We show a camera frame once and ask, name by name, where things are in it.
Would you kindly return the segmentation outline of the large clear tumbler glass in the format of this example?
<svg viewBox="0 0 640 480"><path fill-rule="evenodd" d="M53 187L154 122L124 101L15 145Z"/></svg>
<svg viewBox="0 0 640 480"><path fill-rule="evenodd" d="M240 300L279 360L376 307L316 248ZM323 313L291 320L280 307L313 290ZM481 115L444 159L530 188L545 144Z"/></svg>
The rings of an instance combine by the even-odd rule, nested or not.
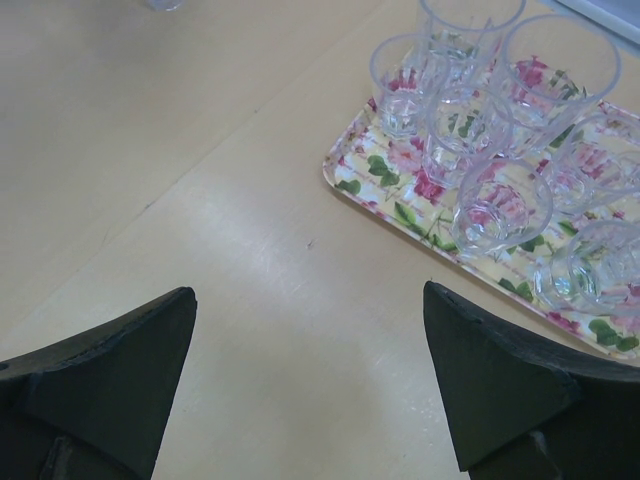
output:
<svg viewBox="0 0 640 480"><path fill-rule="evenodd" d="M417 28L429 50L449 59L448 86L469 84L494 63L525 0L420 0Z"/></svg>

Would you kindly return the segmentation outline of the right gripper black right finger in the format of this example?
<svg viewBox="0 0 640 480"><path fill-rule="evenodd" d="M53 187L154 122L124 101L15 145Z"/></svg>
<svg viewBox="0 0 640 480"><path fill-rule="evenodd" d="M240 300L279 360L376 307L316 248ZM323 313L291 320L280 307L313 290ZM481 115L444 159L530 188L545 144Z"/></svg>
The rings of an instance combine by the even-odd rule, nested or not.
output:
<svg viewBox="0 0 640 480"><path fill-rule="evenodd" d="M460 471L638 478L638 368L549 340L432 281L423 318Z"/></svg>

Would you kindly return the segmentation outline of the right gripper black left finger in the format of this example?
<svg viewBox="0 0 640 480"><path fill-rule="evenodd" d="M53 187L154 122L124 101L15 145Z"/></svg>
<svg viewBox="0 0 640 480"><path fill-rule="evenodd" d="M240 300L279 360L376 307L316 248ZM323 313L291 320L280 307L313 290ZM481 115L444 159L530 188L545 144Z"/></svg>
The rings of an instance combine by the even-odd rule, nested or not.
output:
<svg viewBox="0 0 640 480"><path fill-rule="evenodd" d="M151 478L195 321L180 287L2 361L2 478Z"/></svg>

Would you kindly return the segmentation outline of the small clear glass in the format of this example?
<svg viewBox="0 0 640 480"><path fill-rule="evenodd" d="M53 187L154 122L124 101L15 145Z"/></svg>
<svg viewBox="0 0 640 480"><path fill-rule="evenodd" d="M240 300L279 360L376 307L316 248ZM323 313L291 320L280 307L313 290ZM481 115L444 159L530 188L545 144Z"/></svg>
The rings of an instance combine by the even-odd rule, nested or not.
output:
<svg viewBox="0 0 640 480"><path fill-rule="evenodd" d="M573 218L635 193L607 187L611 158L639 151L639 120L622 113L594 113L575 124L542 170L554 215Z"/></svg>
<svg viewBox="0 0 640 480"><path fill-rule="evenodd" d="M536 270L536 296L558 310L637 316L639 296L606 290L600 275L603 256L627 237L639 238L639 227L621 220L600 220L582 228Z"/></svg>
<svg viewBox="0 0 640 480"><path fill-rule="evenodd" d="M513 129L511 108L490 89L447 87L427 108L422 168L432 183L456 188L471 167L504 152Z"/></svg>
<svg viewBox="0 0 640 480"><path fill-rule="evenodd" d="M602 258L603 287L616 293L639 296L639 238L627 237Z"/></svg>
<svg viewBox="0 0 640 480"><path fill-rule="evenodd" d="M147 5L156 12L173 12L180 8L184 0L147 0Z"/></svg>
<svg viewBox="0 0 640 480"><path fill-rule="evenodd" d="M639 151L628 150L611 158L611 173L607 187L616 193L635 193L639 190Z"/></svg>
<svg viewBox="0 0 640 480"><path fill-rule="evenodd" d="M457 192L451 237L465 257L536 239L553 214L553 194L527 162L495 158L472 167Z"/></svg>
<svg viewBox="0 0 640 480"><path fill-rule="evenodd" d="M423 128L429 102L449 77L450 60L430 36L401 34L373 51L369 73L384 133L410 137Z"/></svg>

